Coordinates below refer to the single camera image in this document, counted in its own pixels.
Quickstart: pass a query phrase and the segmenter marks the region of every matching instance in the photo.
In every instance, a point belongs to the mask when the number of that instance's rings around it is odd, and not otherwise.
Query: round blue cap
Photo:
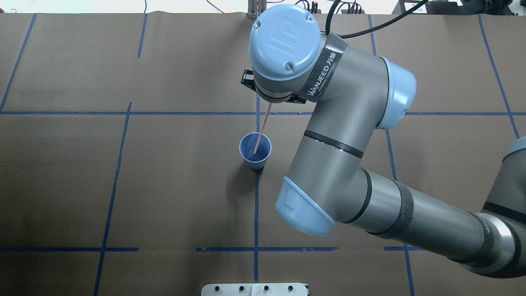
[[[417,93],[417,79],[413,73],[381,57],[387,65],[389,97],[386,111],[377,129],[390,130],[402,121]]]
[[[522,149],[526,149],[526,136],[518,138],[517,140],[515,140],[515,142],[513,142],[513,145],[511,145],[510,151],[508,151],[506,153],[506,156],[504,156],[504,158],[506,158],[511,153],[513,153],[515,151],[522,150]]]
[[[283,187],[276,202],[278,215],[292,227],[306,234],[324,236],[334,220],[291,179],[283,178]]]
[[[320,28],[299,5],[273,6],[254,22],[248,56],[261,76],[284,81],[308,71],[321,52]]]

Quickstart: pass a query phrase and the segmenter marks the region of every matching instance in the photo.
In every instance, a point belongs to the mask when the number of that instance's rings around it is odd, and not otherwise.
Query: metal bracket
[[[248,0],[248,15],[249,19],[257,19],[257,17],[267,9],[267,0]]]
[[[206,284],[201,296],[309,296],[309,285],[304,283],[239,283]]]

